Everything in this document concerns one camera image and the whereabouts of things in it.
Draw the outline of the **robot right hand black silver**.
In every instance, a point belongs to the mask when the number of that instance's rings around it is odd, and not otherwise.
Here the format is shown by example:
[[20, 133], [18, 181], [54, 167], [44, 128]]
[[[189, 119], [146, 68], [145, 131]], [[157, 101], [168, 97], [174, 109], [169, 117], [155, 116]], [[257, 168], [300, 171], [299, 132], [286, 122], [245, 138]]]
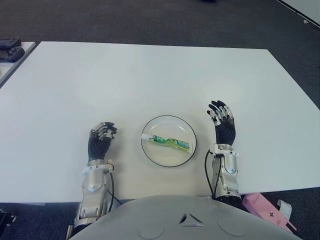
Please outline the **robot right hand black silver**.
[[216, 143], [232, 146], [236, 138], [236, 128], [230, 108], [220, 100], [212, 100], [208, 107], [210, 110], [207, 110], [207, 114], [214, 124]]

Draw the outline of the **robot left hand black silver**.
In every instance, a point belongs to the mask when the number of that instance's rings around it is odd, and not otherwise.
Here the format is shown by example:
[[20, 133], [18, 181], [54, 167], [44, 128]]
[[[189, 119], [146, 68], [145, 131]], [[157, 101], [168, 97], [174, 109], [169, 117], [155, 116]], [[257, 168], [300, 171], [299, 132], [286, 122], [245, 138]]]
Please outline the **robot left hand black silver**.
[[113, 122], [100, 122], [90, 130], [87, 145], [88, 162], [105, 158], [116, 133], [117, 128]]

